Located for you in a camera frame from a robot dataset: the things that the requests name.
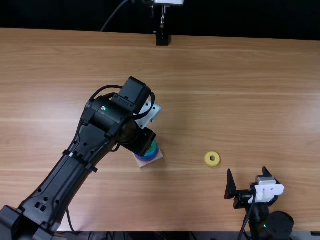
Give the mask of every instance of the black background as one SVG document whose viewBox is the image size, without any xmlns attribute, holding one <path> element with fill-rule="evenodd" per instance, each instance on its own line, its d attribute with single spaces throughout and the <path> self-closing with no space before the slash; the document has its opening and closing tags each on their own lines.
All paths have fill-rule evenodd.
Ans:
<svg viewBox="0 0 320 240">
<path fill-rule="evenodd" d="M 99 31 L 121 2 L 1 0 L 0 27 Z M 159 20 L 130 0 L 105 31 L 150 34 Z M 166 23 L 173 35 L 320 40 L 320 0 L 185 0 L 168 9 Z"/>
</svg>

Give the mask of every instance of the wire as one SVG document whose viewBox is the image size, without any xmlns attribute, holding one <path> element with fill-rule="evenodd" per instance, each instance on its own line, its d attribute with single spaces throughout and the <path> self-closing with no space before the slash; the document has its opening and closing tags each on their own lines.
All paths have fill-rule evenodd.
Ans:
<svg viewBox="0 0 320 240">
<path fill-rule="evenodd" d="M 103 27 L 101 28 L 100 32 L 103 32 L 105 30 L 105 27 L 110 22 L 110 20 L 114 17 L 114 15 L 118 12 L 118 10 L 129 0 L 124 0 L 120 5 L 113 11 L 113 13 L 110 15 L 110 17 L 105 21 Z"/>
<path fill-rule="evenodd" d="M 246 215 L 245 219 L 244 219 L 244 223 L 242 224 L 242 227 L 241 227 L 241 230 L 239 232 L 239 235 L 238 235 L 238 238 L 237 240 L 241 240 L 241 237 L 242 237 L 242 233 L 244 232 L 245 230 L 245 227 L 247 225 L 247 222 L 249 221 L 249 218 L 250 218 L 250 215 L 251 215 L 251 212 L 252 212 L 252 209 L 254 208 L 254 205 L 255 205 L 255 202 L 256 202 L 256 191 L 253 192 L 253 199 L 252 199 L 252 204 L 251 204 L 251 207 L 249 209 L 249 212 L 248 214 Z"/>
<path fill-rule="evenodd" d="M 115 147 L 115 149 L 112 149 L 111 152 L 114 153 L 116 151 L 118 151 L 120 148 L 120 144 L 118 143 L 118 145 Z"/>
<path fill-rule="evenodd" d="M 197 240 L 197 238 L 196 238 L 195 234 L 194 234 L 192 231 L 191 231 L 190 233 L 191 233 L 191 235 L 192 235 L 193 239 L 194 239 L 194 240 Z"/>
<path fill-rule="evenodd" d="M 74 227 L 72 226 L 69 208 L 66 209 L 66 216 L 67 216 L 67 218 L 68 218 L 68 222 L 69 222 L 69 226 L 70 226 L 71 232 L 72 232 L 74 235 L 77 235 L 77 236 L 78 236 L 80 233 L 77 232 L 77 231 L 75 231 L 75 230 L 74 230 Z"/>
<path fill-rule="evenodd" d="M 105 89 L 122 89 L 122 86 L 118 86 L 118 85 L 107 85 L 107 86 L 103 86 L 101 87 L 100 89 L 98 89 L 91 97 L 90 97 L 90 100 L 89 101 L 93 101 L 95 99 L 95 97 L 100 93 L 102 92 L 103 90 Z"/>
<path fill-rule="evenodd" d="M 246 230 L 243 230 L 243 235 L 245 236 L 246 239 L 252 240 L 252 238 L 247 234 Z"/>
<path fill-rule="evenodd" d="M 244 219 L 243 219 L 242 224 L 244 224 L 244 223 L 245 223 L 246 218 L 247 218 L 247 214 L 244 216 Z M 246 239 L 248 239 L 248 240 L 252 240 L 252 237 L 250 237 L 250 236 L 247 234 L 247 232 L 246 232 L 246 230 L 245 230 L 245 229 L 243 230 L 243 235 L 245 236 L 245 238 L 246 238 Z"/>
<path fill-rule="evenodd" d="M 150 93 L 150 97 L 151 97 L 151 106 L 149 108 L 148 111 L 145 111 L 144 113 L 141 113 L 141 114 L 138 114 L 138 115 L 133 115 L 133 119 L 134 120 L 139 120 L 139 119 L 142 119 L 144 118 L 145 116 L 148 115 L 148 113 L 150 113 L 151 109 L 153 108 L 154 104 L 155 104 L 155 101 L 156 101 L 156 96 L 153 92 Z"/>
</svg>

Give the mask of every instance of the wooden table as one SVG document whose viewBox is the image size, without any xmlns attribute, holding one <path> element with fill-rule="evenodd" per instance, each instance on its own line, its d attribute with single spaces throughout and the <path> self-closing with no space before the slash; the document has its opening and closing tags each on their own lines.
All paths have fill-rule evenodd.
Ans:
<svg viewBox="0 0 320 240">
<path fill-rule="evenodd" d="M 227 169 L 246 189 L 266 166 L 285 193 L 271 211 L 320 229 L 320 43 L 0 29 L 0 206 L 17 207 L 69 146 L 89 97 L 133 76 L 163 112 L 164 159 L 140 170 L 120 149 L 69 206 L 76 230 L 239 231 Z M 207 152 L 221 156 L 205 165 Z M 60 230 L 68 230 L 66 218 Z"/>
</svg>

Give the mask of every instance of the yellow ring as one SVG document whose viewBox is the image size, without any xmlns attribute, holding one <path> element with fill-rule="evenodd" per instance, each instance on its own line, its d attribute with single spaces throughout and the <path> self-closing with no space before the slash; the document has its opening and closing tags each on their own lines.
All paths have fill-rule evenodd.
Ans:
<svg viewBox="0 0 320 240">
<path fill-rule="evenodd" d="M 204 161 L 209 167 L 216 167 L 220 163 L 220 156 L 215 151 L 210 151 L 204 156 Z"/>
</svg>

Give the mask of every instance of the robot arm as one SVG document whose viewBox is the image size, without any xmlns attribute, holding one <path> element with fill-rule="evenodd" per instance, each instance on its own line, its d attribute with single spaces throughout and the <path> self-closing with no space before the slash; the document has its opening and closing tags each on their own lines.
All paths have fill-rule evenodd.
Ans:
<svg viewBox="0 0 320 240">
<path fill-rule="evenodd" d="M 106 88 L 122 88 L 119 94 L 95 97 Z M 139 114 L 148 97 L 150 109 Z M 135 120 L 145 117 L 155 103 L 155 95 L 141 81 L 130 77 L 123 87 L 99 89 L 86 104 L 75 136 L 62 158 L 43 183 L 18 209 L 5 206 L 0 211 L 2 240 L 60 240 L 55 235 L 67 208 L 96 165 L 116 144 L 144 156 L 156 134 Z"/>
<path fill-rule="evenodd" d="M 262 168 L 262 173 L 256 176 L 256 182 L 250 184 L 250 189 L 237 190 L 231 170 L 228 169 L 224 199 L 233 199 L 234 209 L 245 209 L 244 219 L 249 221 L 252 240 L 288 240 L 294 219 L 282 211 L 269 213 L 269 207 L 278 200 L 284 186 L 266 167 Z M 239 238 L 246 225 L 245 220 Z"/>
</svg>

